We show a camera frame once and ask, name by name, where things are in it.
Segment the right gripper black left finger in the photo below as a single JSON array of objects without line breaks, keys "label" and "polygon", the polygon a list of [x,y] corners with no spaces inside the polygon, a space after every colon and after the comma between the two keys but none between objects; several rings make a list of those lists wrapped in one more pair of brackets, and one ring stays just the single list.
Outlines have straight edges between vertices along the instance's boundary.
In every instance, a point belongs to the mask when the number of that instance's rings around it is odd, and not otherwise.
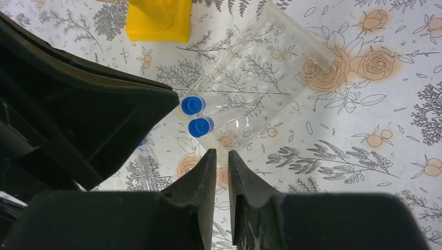
[{"label": "right gripper black left finger", "polygon": [[217,154],[159,192],[50,191],[19,212],[2,249],[210,249]]}]

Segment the test tube blue cap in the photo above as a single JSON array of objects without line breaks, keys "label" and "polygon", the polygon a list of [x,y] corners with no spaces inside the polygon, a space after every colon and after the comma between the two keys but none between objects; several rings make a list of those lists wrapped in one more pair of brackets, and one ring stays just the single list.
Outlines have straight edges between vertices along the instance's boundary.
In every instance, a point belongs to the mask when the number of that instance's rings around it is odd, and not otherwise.
[{"label": "test tube blue cap", "polygon": [[264,108],[262,97],[247,100],[242,95],[229,97],[227,95],[187,96],[180,104],[186,115],[217,114],[220,112],[241,109],[245,115],[260,114]]},{"label": "test tube blue cap", "polygon": [[148,139],[143,139],[140,142],[135,153],[137,155],[136,161],[139,166],[144,189],[147,191],[157,191],[155,177],[152,172],[152,164],[149,160],[149,157],[151,157],[151,149],[148,143]]},{"label": "test tube blue cap", "polygon": [[231,119],[216,117],[200,117],[188,124],[188,131],[193,137],[200,138],[208,134],[220,137],[224,132],[246,137],[267,125],[267,119],[262,117],[241,116]]}]

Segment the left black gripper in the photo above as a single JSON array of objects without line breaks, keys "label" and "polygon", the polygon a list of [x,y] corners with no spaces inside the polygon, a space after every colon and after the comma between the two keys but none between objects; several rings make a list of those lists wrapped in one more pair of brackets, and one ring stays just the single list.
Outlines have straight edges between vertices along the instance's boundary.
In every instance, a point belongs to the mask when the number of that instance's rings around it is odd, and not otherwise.
[{"label": "left black gripper", "polygon": [[26,204],[94,188],[178,103],[168,85],[53,48],[1,14],[1,192]]}]

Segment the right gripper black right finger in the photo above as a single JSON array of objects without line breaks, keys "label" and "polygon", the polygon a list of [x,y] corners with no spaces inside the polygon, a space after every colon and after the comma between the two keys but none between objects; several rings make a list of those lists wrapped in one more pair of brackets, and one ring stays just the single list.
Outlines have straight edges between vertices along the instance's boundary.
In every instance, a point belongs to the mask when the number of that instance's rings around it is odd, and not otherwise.
[{"label": "right gripper black right finger", "polygon": [[386,193],[282,193],[228,154],[237,249],[428,249],[405,205]]}]

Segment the clear plastic tube rack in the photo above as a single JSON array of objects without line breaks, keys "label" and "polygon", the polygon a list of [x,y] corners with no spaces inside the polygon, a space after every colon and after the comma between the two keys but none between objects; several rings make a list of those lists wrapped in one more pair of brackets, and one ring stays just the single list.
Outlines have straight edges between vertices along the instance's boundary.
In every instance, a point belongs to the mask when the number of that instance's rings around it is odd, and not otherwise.
[{"label": "clear plastic tube rack", "polygon": [[187,124],[200,117],[231,119],[241,116],[262,117],[267,125],[246,137],[224,132],[193,137],[207,148],[240,150],[251,146],[272,120],[310,81],[328,69],[335,59],[332,52],[295,22],[276,3],[266,3],[248,22],[239,37],[221,52],[215,65],[200,76],[184,96],[242,95],[247,100],[262,97],[260,114],[245,115],[241,109],[217,114],[186,115]]}]

